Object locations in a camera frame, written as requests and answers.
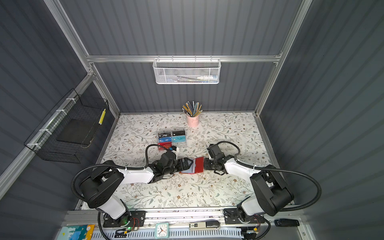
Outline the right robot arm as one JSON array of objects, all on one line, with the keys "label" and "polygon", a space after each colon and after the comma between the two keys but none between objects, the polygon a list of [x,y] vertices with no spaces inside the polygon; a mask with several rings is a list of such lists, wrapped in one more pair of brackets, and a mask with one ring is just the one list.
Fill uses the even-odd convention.
[{"label": "right robot arm", "polygon": [[243,163],[238,160],[237,155],[226,156],[219,144],[211,144],[207,150],[209,157],[204,160],[205,170],[221,176],[236,176],[253,187],[255,195],[247,197],[237,205],[239,219],[244,221],[250,216],[259,214],[273,217],[294,200],[294,194],[274,166],[259,168]]}]

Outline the clear acrylic card organizer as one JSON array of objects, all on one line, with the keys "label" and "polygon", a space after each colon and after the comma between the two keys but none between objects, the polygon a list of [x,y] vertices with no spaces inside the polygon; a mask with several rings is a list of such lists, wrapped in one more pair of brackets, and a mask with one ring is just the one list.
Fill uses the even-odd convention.
[{"label": "clear acrylic card organizer", "polygon": [[187,147],[187,132],[185,128],[160,129],[157,131],[158,145],[169,149]]}]

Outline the red leather card holder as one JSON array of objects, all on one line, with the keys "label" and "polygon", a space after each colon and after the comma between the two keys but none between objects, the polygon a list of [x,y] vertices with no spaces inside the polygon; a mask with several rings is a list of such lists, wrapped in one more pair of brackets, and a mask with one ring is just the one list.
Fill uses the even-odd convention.
[{"label": "red leather card holder", "polygon": [[204,157],[199,157],[193,160],[191,168],[188,168],[185,174],[199,174],[204,172]]}]

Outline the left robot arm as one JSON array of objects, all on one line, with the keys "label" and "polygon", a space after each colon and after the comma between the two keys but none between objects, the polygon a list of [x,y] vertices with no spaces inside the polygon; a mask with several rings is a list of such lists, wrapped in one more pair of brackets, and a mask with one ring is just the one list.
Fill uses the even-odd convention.
[{"label": "left robot arm", "polygon": [[177,159],[172,151],[166,151],[161,158],[145,168],[128,168],[106,161],[92,168],[88,176],[79,184],[80,197],[89,208],[106,213],[111,219],[130,221],[130,211],[115,191],[125,184],[152,184],[163,180],[164,176],[188,171],[195,167],[195,161],[189,158]]}]

